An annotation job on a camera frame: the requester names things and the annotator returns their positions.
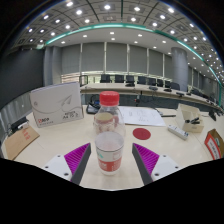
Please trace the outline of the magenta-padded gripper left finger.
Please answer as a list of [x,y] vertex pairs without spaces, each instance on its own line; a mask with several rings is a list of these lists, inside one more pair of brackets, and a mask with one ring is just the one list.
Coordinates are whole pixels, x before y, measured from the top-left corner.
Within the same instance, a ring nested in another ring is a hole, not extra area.
[[90,154],[91,144],[87,143],[70,151],[66,155],[57,154],[43,166],[43,169],[79,185]]

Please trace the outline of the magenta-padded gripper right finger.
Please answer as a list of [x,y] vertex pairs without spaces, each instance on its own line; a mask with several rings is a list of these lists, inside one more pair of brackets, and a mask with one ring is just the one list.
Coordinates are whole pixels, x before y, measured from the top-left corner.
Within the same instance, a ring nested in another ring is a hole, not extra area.
[[132,145],[132,154],[144,185],[148,185],[181,169],[168,155],[159,155],[137,143]]

